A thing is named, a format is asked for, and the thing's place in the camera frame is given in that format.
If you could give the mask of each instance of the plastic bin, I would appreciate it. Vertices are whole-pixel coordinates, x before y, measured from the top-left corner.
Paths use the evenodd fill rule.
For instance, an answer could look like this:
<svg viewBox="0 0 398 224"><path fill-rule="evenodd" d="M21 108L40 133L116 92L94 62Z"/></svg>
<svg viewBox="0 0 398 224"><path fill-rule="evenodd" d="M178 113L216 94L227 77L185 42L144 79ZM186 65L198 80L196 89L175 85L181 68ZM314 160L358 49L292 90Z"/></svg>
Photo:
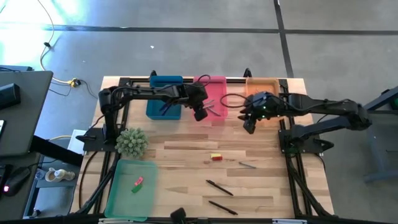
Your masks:
<svg viewBox="0 0 398 224"><path fill-rule="evenodd" d="M139 177L142 188L131 190ZM143 222L151 216L157 187L157 166L151 161L119 160L105 208L106 218L123 218Z"/></svg>
<svg viewBox="0 0 398 224"><path fill-rule="evenodd" d="M194 77L193 81L196 82L199 77ZM203 77L200 82L206 84L209 81L207 77ZM211 107L212 110L219 113L220 116L214 114L210 110L207 110L207 117L203 121L224 121L228 115L228 108L221 105L220 99L226 94L226 78L222 76L212 76L209 84L205 87L207 92L207 100L203 103L214 100L209 105L214 105Z"/></svg>
<svg viewBox="0 0 398 224"><path fill-rule="evenodd" d="M251 94L256 94L262 91L267 91L269 93L274 94L275 96L279 96L279 80L277 78L247 78L245 85L246 96ZM260 124L267 125L269 122L275 122L282 119L280 118L271 118L270 120L263 119L258 121Z"/></svg>
<svg viewBox="0 0 398 224"><path fill-rule="evenodd" d="M165 85L181 84L183 78L181 76L153 76L150 78L150 86L163 87ZM148 100L146 114L150 119L154 120L178 120L181 118L181 105L173 105L162 116L163 111L159 111L165 102L162 100Z"/></svg>

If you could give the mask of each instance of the wooden tabletop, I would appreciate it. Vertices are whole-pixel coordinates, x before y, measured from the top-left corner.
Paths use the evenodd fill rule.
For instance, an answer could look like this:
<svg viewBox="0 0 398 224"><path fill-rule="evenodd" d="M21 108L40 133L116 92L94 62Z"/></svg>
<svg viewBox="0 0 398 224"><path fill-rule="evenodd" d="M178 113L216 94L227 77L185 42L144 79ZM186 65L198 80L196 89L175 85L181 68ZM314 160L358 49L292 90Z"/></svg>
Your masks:
<svg viewBox="0 0 398 224"><path fill-rule="evenodd" d="M117 86L119 78L104 77L101 89ZM303 79L288 78L287 81L289 92L306 94ZM244 84L227 84L227 92L244 95ZM232 96L228 98L228 103L238 105L242 99ZM192 110L186 108L182 111L180 121L154 121L146 116L146 104L145 100L131 101L126 126L141 128L146 132L150 143L143 160L155 161L158 165L152 217L169 217L180 207L185 209L188 217L294 217L285 158L280 153L277 138L277 121L259 124L254 134L248 134L242 127L243 122L237 118L239 108L229 108L224 122L196 122ZM101 115L97 105L93 121ZM310 114L296 117L295 121L304 125L313 123ZM84 157L80 174L91 153ZM211 161L211 153L222 154L223 160ZM83 203L98 185L103 157L104 152L97 153L87 168L82 186ZM303 154L302 157L308 188L326 211L333 213L322 162L311 154ZM257 169L243 167L238 164L239 161L256 166ZM234 196L210 186L206 179L226 188ZM78 188L79 185L75 190L71 212L78 210ZM108 192L109 184L104 190L101 211L105 209ZM301 192L298 195L300 208L304 211ZM209 200L235 210L239 215L234 216L216 208L208 203Z"/></svg>

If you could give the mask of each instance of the computer mouse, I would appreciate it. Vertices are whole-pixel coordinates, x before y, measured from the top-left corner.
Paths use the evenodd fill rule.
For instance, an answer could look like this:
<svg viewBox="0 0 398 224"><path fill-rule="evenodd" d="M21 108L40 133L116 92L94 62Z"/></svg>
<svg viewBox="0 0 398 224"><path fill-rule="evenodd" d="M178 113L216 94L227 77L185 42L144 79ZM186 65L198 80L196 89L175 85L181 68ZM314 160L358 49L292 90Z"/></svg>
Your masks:
<svg viewBox="0 0 398 224"><path fill-rule="evenodd" d="M19 167L14 172L11 172L4 184L3 194L8 197L17 194L29 175L30 169L28 167Z"/></svg>

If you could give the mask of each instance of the black marker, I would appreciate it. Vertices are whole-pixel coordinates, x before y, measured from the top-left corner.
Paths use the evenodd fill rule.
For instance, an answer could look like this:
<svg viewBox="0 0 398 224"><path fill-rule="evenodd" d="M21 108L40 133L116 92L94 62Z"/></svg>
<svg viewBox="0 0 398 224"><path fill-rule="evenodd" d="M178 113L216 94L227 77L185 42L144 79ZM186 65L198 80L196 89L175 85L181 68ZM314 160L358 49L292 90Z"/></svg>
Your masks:
<svg viewBox="0 0 398 224"><path fill-rule="evenodd" d="M226 207L224 207L224 206L222 206L222 205L220 205L220 204L217 204L216 202L209 201L209 203L211 203L212 205L216 205L217 207L226 210L227 212L231 213L232 215L237 215L237 214L238 214L238 213L236 213L235 211L232 211L232 210L229 209L229 208L226 208Z"/></svg>
<svg viewBox="0 0 398 224"><path fill-rule="evenodd" d="M211 181L211 180L206 180L206 181L207 181L209 184L215 186L216 188L222 190L223 192L229 194L230 196L233 196L233 194L232 194L231 192L225 190L224 188L220 187L219 185L216 185L213 181Z"/></svg>

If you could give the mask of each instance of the teal tray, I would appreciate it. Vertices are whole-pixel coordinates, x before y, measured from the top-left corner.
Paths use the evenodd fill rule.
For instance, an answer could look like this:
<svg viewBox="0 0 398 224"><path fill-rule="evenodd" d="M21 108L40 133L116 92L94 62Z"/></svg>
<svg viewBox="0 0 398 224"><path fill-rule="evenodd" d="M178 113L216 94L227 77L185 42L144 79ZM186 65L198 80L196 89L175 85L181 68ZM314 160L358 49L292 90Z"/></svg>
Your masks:
<svg viewBox="0 0 398 224"><path fill-rule="evenodd" d="M134 194L131 190L139 177L144 178L142 188ZM154 162L119 160L105 208L106 218L145 221L152 214L156 178Z"/></svg>

